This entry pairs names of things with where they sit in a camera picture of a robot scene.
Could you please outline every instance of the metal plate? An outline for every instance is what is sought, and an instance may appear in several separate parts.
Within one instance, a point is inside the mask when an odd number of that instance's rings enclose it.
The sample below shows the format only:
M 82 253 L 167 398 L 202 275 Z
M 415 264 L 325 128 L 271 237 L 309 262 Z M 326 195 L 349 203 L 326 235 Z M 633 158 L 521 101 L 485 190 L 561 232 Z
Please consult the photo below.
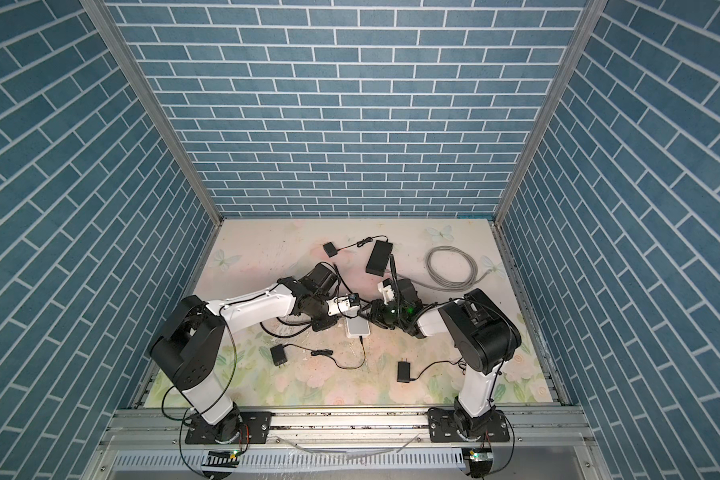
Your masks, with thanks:
M 448 416 L 444 412 L 452 413 L 453 410 L 443 408 L 432 408 L 427 412 L 429 421 L 429 439 L 432 443 L 453 443 L 463 442 L 464 438 L 459 435 L 456 427 L 448 421 Z M 507 417 L 499 410 L 497 415 L 493 416 L 486 426 L 488 440 L 490 442 L 508 442 L 509 429 L 507 428 Z
M 245 431 L 245 426 L 248 426 L 248 443 L 254 445 L 266 443 L 266 438 L 269 435 L 269 424 L 272 422 L 272 414 L 270 412 L 241 412 L 240 417 L 242 417 L 242 430 Z M 190 428 L 187 430 L 184 441 L 187 445 L 219 445 L 207 438 L 202 428 Z M 237 437 L 232 440 L 232 443 L 240 444 L 237 442 Z

